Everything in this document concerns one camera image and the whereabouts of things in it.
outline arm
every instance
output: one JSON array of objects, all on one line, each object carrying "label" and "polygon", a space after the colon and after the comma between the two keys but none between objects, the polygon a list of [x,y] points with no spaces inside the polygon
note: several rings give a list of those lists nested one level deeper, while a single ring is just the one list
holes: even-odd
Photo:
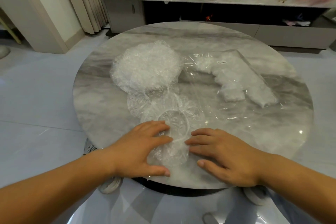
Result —
[{"label": "arm", "polygon": [[322,223],[336,223],[336,179],[279,155],[253,148],[219,129],[202,128],[186,141],[190,152],[215,158],[198,166],[226,183],[240,187],[264,185]]},{"label": "arm", "polygon": [[112,176],[170,176],[167,168],[147,164],[149,152],[171,137],[164,121],[136,126],[115,144],[69,164],[0,189],[0,223],[50,223]]}]

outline hand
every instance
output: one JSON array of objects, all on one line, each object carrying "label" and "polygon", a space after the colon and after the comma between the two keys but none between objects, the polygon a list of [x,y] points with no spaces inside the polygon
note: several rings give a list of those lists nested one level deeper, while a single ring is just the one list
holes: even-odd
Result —
[{"label": "hand", "polygon": [[159,132],[170,129],[165,121],[141,123],[121,137],[114,144],[102,151],[104,162],[113,164],[111,176],[146,177],[170,176],[170,171],[162,166],[150,166],[147,156],[154,148],[169,143],[169,136],[156,136]]},{"label": "hand", "polygon": [[214,158],[221,165],[210,160],[199,160],[198,166],[218,179],[239,187],[252,187],[263,183],[272,154],[257,150],[238,137],[220,129],[201,128],[191,133],[185,143],[189,151]]}]

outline round table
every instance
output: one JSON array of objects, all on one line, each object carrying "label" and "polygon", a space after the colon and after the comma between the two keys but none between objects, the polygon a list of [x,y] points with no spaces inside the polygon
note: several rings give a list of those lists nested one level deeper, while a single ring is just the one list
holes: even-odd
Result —
[{"label": "round table", "polygon": [[[281,54],[248,35],[225,27],[165,22],[134,28],[112,37],[93,51],[80,67],[73,85],[73,101],[79,123],[96,147],[111,145],[139,123],[128,110],[127,94],[110,78],[113,59],[127,48],[157,40],[164,40],[181,54],[236,49],[279,96],[280,103],[272,107],[261,108],[245,101],[233,109],[228,108],[227,120],[230,122],[224,127],[219,124],[218,128],[261,150],[287,158],[291,158],[306,141],[313,122],[312,99],[306,84]],[[228,187],[199,168],[197,159],[198,156],[191,154],[186,163],[170,167],[169,178],[148,179],[187,189]]]}]

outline person's left hand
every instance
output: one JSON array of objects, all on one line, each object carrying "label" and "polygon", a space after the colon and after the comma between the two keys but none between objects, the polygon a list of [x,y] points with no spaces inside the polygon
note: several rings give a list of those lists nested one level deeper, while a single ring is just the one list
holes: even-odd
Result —
[{"label": "person's left hand", "polygon": [[147,156],[154,148],[169,143],[169,136],[157,136],[161,131],[170,129],[165,121],[141,123],[122,136],[111,146],[101,150],[106,165],[111,164],[111,176],[146,177],[170,176],[170,171],[163,166],[151,166]]}]

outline forearm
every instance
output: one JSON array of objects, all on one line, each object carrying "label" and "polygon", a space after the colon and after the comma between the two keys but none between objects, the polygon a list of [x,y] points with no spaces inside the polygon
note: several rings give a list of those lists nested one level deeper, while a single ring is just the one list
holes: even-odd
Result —
[{"label": "forearm", "polygon": [[336,179],[279,155],[266,165],[261,183],[323,223],[336,220]]},{"label": "forearm", "polygon": [[49,223],[111,175],[100,151],[0,189],[0,223]]}]

